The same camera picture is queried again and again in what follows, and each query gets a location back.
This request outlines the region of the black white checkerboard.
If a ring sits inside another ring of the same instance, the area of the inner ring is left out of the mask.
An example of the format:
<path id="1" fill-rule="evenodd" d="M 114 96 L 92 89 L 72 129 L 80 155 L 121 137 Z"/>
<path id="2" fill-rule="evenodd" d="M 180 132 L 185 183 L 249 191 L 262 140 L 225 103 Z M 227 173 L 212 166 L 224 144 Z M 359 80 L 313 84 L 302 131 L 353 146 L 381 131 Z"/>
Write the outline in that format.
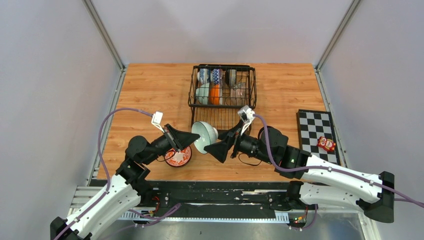
<path id="1" fill-rule="evenodd" d="M 318 146 L 320 137 L 336 142 L 333 118 L 328 111 L 299 109 L 296 113 L 299 146 L 302 150 L 326 160 L 341 165 L 339 151 L 326 151 Z"/>

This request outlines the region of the blue floral bowl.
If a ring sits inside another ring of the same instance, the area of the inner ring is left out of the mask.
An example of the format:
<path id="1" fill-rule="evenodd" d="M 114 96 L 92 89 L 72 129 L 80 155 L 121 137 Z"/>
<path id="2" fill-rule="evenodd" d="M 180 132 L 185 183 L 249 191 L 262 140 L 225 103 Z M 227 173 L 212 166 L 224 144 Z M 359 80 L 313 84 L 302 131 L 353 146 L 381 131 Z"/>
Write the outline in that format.
<path id="1" fill-rule="evenodd" d="M 197 72 L 197 79 L 201 85 L 211 82 L 211 70 L 208 68 L 200 68 Z"/>

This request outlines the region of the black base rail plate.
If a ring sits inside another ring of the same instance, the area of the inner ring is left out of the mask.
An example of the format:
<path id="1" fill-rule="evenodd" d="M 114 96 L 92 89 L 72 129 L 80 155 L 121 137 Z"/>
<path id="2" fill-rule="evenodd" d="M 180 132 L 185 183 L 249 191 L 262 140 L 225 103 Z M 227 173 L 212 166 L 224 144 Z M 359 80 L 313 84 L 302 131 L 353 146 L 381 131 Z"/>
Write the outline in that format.
<path id="1" fill-rule="evenodd" d="M 162 216 L 180 204 L 172 214 L 176 218 L 199 219 L 271 219 L 276 212 L 307 215 L 318 209 L 291 200 L 288 182 L 248 181 L 149 181 L 139 208 L 152 209 Z"/>

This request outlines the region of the celadon bowl brown rim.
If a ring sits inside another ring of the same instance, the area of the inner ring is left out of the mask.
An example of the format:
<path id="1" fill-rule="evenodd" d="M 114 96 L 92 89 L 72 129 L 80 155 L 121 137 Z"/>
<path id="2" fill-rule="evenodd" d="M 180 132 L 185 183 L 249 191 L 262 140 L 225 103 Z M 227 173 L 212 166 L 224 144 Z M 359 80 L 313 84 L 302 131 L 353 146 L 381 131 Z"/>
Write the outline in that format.
<path id="1" fill-rule="evenodd" d="M 207 105 L 209 102 L 210 83 L 205 83 L 196 88 L 195 97 L 202 105 Z"/>

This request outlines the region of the celadon bowl black rim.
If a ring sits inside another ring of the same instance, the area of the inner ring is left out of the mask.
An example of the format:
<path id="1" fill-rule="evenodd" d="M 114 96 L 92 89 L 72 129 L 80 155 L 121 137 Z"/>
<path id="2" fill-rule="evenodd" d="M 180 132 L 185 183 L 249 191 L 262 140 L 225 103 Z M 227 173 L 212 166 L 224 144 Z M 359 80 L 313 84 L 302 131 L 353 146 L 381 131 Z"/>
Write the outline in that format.
<path id="1" fill-rule="evenodd" d="M 199 135 L 199 138 L 194 142 L 194 146 L 204 155 L 208 153 L 205 147 L 214 144 L 219 136 L 218 130 L 205 121 L 194 122 L 191 132 Z"/>

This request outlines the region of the red rimmed bowl under celadon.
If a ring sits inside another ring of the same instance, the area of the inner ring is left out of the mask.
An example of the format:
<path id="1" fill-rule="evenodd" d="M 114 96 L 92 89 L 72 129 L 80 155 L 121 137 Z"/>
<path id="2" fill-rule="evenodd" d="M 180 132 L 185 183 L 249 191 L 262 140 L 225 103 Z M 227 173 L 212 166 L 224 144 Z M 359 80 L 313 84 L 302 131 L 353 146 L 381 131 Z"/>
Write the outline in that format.
<path id="1" fill-rule="evenodd" d="M 190 146 L 181 151 L 171 149 L 165 154 L 164 159 L 169 166 L 179 168 L 189 163 L 192 159 L 192 154 L 192 148 Z"/>

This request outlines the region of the beige bowl black rim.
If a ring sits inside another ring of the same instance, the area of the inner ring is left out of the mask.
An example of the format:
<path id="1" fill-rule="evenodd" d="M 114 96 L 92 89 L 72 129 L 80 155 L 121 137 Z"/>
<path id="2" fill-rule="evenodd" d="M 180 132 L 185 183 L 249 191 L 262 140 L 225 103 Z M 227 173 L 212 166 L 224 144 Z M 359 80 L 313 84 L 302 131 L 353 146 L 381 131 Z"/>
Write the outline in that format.
<path id="1" fill-rule="evenodd" d="M 229 102 L 233 106 L 244 106 L 247 102 L 247 86 L 245 82 L 239 82 L 230 90 Z"/>

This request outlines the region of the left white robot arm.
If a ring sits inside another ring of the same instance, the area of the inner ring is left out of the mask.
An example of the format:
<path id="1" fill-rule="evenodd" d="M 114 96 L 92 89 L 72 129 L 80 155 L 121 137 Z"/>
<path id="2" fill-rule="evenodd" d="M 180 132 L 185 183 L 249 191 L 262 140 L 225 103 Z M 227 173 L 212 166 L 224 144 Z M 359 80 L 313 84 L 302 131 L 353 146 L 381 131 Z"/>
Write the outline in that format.
<path id="1" fill-rule="evenodd" d="M 184 150 L 200 138 L 197 133 L 180 131 L 166 124 L 153 142 L 136 135 L 130 139 L 124 161 L 108 183 L 77 212 L 50 223 L 52 240 L 96 240 L 121 215 L 140 205 L 149 206 L 153 189 L 146 180 L 146 167 L 170 150 Z"/>

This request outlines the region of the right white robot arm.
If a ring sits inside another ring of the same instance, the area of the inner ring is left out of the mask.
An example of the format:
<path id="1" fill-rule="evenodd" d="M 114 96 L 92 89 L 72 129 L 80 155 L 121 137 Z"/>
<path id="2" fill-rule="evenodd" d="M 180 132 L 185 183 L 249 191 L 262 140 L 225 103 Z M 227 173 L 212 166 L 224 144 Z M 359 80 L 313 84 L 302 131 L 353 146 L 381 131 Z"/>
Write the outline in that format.
<path id="1" fill-rule="evenodd" d="M 307 205 L 333 205 L 362 211 L 381 223 L 394 222 L 394 175 L 383 171 L 368 174 L 333 164 L 305 150 L 288 145 L 288 137 L 273 127 L 261 128 L 257 137 L 242 133 L 243 122 L 219 132 L 198 122 L 196 149 L 224 163 L 230 148 L 275 167 L 289 178 L 282 205 L 298 209 Z"/>

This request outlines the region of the black wire dish rack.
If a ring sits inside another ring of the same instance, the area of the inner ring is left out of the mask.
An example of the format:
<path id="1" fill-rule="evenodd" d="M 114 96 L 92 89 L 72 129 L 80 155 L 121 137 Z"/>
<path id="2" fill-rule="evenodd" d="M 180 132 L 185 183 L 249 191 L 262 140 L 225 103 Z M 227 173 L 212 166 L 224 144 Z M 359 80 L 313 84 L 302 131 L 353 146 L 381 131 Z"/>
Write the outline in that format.
<path id="1" fill-rule="evenodd" d="M 198 81 L 197 73 L 199 69 L 222 69 L 224 77 L 221 80 L 221 105 L 208 104 L 203 105 L 196 99 L 196 88 L 202 84 Z M 228 130 L 235 126 L 240 118 L 237 114 L 238 110 L 243 106 L 230 104 L 230 87 L 226 83 L 227 70 L 237 70 L 236 84 L 245 83 L 247 87 L 247 102 L 250 108 L 254 109 L 257 103 L 257 81 L 256 69 L 250 65 L 245 64 L 198 64 L 192 67 L 191 81 L 188 93 L 188 106 L 191 110 L 191 125 L 193 123 L 202 121 L 207 122 L 218 130 Z"/>

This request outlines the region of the red owl toy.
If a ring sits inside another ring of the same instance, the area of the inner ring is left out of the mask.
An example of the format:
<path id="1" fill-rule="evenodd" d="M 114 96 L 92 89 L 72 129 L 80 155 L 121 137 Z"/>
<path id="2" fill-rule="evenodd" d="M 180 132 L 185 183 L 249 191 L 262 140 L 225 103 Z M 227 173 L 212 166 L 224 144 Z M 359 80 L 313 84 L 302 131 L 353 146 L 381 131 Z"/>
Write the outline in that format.
<path id="1" fill-rule="evenodd" d="M 336 149 L 336 143 L 325 136 L 320 136 L 317 140 L 317 147 L 322 148 L 326 152 L 334 152 Z"/>

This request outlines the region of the red white patterned bowl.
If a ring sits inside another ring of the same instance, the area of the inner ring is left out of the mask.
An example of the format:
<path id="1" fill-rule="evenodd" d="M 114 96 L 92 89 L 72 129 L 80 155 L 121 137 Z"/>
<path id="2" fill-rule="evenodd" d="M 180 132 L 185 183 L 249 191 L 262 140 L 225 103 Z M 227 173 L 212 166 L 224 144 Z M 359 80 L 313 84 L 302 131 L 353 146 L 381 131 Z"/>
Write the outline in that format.
<path id="1" fill-rule="evenodd" d="M 210 79 L 211 82 L 215 85 L 218 85 L 221 83 L 223 77 L 224 77 L 224 71 L 220 68 L 214 68 L 210 71 Z"/>

